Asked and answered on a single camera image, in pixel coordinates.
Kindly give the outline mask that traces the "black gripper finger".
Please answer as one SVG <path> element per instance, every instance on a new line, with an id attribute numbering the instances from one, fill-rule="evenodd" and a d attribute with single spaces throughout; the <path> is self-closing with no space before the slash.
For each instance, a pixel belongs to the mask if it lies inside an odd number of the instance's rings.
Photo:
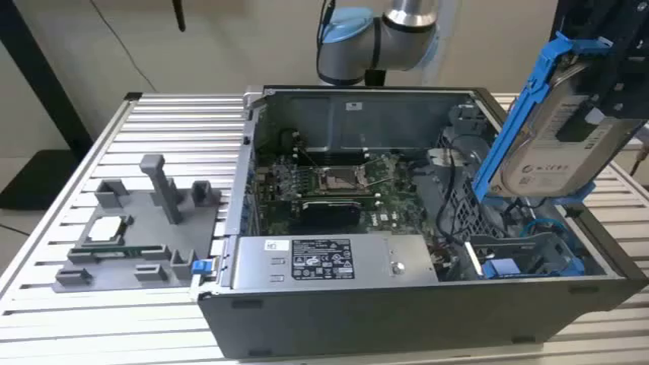
<path id="1" fill-rule="evenodd" d="M 560 141 L 584 141 L 600 126 L 605 114 L 593 101 L 580 104 L 577 111 L 558 129 L 556 138 Z"/>

